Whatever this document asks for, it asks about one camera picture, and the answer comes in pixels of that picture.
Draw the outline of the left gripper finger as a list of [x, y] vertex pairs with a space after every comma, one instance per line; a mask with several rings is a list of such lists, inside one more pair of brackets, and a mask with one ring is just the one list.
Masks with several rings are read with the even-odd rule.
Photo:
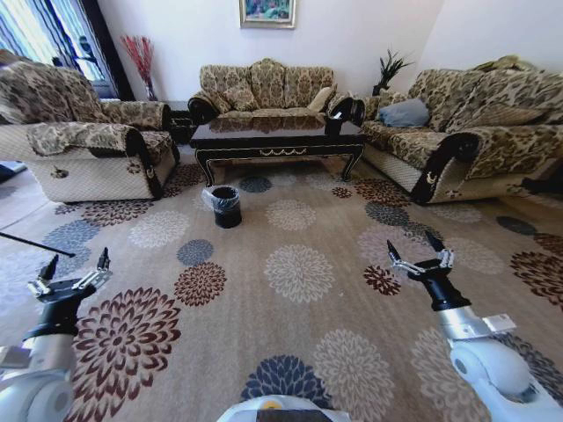
[[105, 247], [99, 256], [96, 269], [87, 273], [79, 281], [76, 281], [71, 289], [85, 290], [88, 287], [92, 287], [95, 290], [100, 290], [108, 280], [110, 263], [111, 259], [109, 258], [108, 248]]
[[55, 275], [58, 260], [59, 255], [56, 254], [46, 266], [43, 266], [40, 269], [39, 274], [33, 280], [27, 282], [28, 289], [36, 298], [44, 295], [50, 295], [52, 293], [52, 289], [49, 284]]

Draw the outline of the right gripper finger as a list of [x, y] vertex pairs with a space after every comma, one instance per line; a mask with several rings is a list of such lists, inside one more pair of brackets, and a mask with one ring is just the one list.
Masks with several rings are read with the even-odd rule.
[[387, 240], [386, 243], [392, 267], [399, 268], [410, 274], [423, 274], [426, 272], [424, 268], [403, 260], [390, 240]]
[[430, 245], [437, 253], [437, 259], [439, 260], [438, 266], [441, 268], [452, 268], [454, 264], [454, 252], [447, 249], [442, 240], [434, 236], [430, 231], [426, 230], [425, 234]]

